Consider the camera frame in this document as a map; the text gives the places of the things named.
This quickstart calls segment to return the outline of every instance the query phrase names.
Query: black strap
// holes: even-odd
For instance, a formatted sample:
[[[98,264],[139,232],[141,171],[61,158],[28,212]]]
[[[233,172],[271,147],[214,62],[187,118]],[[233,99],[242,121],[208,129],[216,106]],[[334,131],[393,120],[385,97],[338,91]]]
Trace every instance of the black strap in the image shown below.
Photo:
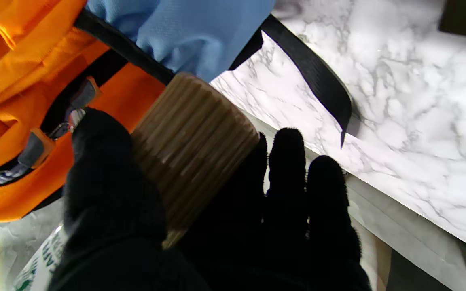
[[[91,12],[84,9],[76,18],[74,27],[93,35],[104,44],[107,44],[129,62],[143,69],[164,85],[168,85],[172,81],[174,72],[152,59],[141,48],[138,48],[131,39]]]
[[[270,15],[262,30],[292,59],[312,93],[341,126],[341,147],[352,116],[352,103],[342,82],[329,66],[278,19]]]

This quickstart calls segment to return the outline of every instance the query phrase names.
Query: gray veining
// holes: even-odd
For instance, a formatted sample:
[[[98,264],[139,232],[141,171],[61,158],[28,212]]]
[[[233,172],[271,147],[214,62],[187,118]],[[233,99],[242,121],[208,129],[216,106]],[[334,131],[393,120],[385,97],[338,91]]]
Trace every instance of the gray veining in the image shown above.
[[[345,83],[340,128],[285,53],[264,46],[212,82],[235,105],[466,242],[466,37],[437,30],[442,0],[281,1],[274,14]]]

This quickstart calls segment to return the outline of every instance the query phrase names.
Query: black rubber strip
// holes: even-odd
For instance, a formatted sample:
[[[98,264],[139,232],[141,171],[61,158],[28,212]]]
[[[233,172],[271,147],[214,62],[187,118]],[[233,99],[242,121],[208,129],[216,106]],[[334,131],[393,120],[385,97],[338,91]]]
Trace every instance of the black rubber strip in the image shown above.
[[[83,10],[75,20],[74,27],[98,38],[101,42],[120,53],[129,62],[138,66],[164,85],[168,85],[172,81],[174,72],[152,59],[138,48],[131,39],[91,12]]]
[[[48,109],[40,129],[45,133],[52,132],[59,124],[64,122],[66,110],[70,107],[70,99],[78,92],[80,86],[89,76],[95,79],[96,84],[100,87],[118,71],[120,71],[128,61],[119,53],[108,50],[98,59],[93,61],[83,72],[76,76],[55,99]]]
[[[303,41],[270,15],[262,24],[262,30],[276,42],[298,67],[318,101],[341,126],[341,147],[352,116],[352,102],[344,85],[328,65]]]

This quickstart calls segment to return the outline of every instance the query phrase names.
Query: tan ribbed lid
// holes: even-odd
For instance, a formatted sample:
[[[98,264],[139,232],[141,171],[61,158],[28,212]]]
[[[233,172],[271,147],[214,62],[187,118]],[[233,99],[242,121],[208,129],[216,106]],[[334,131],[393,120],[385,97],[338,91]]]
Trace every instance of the tan ribbed lid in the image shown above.
[[[132,133],[135,160],[161,193],[176,243],[258,143],[251,122],[209,84],[179,73]]]

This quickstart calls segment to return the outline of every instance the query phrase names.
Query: finger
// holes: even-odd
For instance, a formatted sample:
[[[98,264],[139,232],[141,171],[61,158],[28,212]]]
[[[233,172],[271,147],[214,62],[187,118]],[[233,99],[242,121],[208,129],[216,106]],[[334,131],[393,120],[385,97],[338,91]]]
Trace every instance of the finger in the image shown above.
[[[67,229],[88,221],[86,236],[166,238],[166,218],[156,186],[132,159],[127,130],[105,112],[87,109],[72,135],[75,164],[63,188]]]
[[[265,262],[301,276],[307,268],[305,147],[297,129],[281,129],[269,155],[270,189],[264,211]]]
[[[319,156],[310,164],[307,200],[313,259],[359,262],[360,244],[348,215],[344,175],[331,157]]]
[[[269,155],[269,181],[264,225],[305,235],[305,146],[297,129],[281,129],[275,135]]]

